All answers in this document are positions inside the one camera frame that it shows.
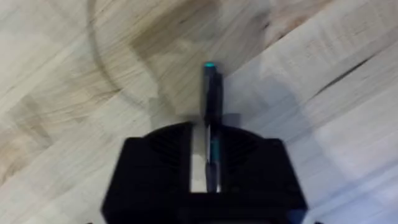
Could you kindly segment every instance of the dark wood stain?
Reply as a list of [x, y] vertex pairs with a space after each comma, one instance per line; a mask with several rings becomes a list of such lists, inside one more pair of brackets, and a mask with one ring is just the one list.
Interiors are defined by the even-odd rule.
[[364, 65], [368, 60], [372, 59], [373, 57], [374, 57], [374, 55], [368, 57], [367, 59], [363, 60], [362, 62], [359, 62], [358, 64], [356, 64], [355, 66], [353, 66], [352, 68], [347, 70], [345, 73], [343, 73], [343, 74], [339, 75], [338, 77], [336, 77], [334, 80], [332, 80], [331, 82], [326, 84], [324, 87], [322, 87], [319, 91], [317, 91], [317, 93], [312, 98], [318, 96], [319, 94], [323, 93], [325, 90], [329, 89], [330, 87], [332, 87], [336, 83], [342, 81], [342, 79], [344, 79], [345, 77], [350, 75], [353, 71], [357, 70], [359, 67]]

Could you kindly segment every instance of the wooden surface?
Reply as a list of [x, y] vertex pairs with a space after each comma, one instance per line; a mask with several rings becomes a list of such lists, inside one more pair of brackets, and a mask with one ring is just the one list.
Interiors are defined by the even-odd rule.
[[308, 223], [397, 223], [398, 1], [3, 0], [0, 23], [1, 223], [103, 223], [124, 138], [198, 115], [206, 60], [231, 122], [286, 142]]

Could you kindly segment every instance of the wooden table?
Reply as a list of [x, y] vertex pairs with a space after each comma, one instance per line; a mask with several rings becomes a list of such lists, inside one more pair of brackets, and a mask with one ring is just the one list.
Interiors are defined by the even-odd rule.
[[286, 142], [308, 223], [398, 220], [398, 1], [1, 5], [1, 223], [103, 223], [123, 140], [197, 117], [207, 60], [234, 125]]

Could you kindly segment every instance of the light wood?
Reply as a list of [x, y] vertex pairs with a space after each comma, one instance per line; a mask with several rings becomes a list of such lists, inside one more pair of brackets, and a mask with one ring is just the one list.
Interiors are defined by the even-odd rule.
[[397, 1], [18, 0], [0, 20], [1, 223], [103, 223], [123, 140], [197, 116], [206, 60], [226, 112], [285, 141], [308, 223], [398, 220]]

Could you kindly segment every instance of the black pen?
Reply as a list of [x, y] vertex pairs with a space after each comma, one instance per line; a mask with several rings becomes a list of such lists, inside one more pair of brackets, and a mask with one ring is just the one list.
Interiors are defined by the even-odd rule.
[[208, 192], [221, 191], [220, 134], [223, 114], [223, 77], [213, 62], [203, 68], [206, 128], [206, 187]]

